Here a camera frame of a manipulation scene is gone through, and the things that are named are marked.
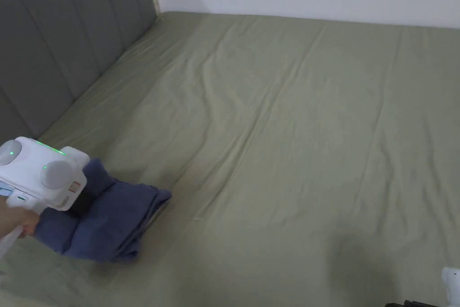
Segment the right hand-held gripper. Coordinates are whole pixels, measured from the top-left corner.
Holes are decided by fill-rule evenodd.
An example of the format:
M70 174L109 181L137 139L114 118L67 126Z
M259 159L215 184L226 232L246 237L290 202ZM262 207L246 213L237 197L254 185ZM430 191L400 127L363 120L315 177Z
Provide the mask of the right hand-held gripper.
M441 273L442 281L447 292L447 306L460 306L460 270L452 267L444 267ZM418 301L405 300L400 303L387 303L385 307L437 307Z

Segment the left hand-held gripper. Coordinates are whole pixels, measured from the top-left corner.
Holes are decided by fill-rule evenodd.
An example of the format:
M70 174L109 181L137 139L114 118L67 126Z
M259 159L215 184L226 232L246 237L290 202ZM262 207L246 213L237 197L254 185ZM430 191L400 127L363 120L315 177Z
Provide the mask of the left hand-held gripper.
M87 185L83 169L90 157L73 147L54 149L18 137L0 147L0 181L9 207L68 211Z

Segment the person's left hand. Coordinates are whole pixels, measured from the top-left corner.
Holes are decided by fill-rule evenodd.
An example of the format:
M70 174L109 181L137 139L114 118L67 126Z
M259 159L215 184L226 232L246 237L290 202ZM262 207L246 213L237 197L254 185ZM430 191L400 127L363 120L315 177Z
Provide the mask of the person's left hand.
M22 229L19 238L32 236L40 220L39 214L21 207L9 207L6 200L5 196L0 197L0 238L10 234L17 227Z

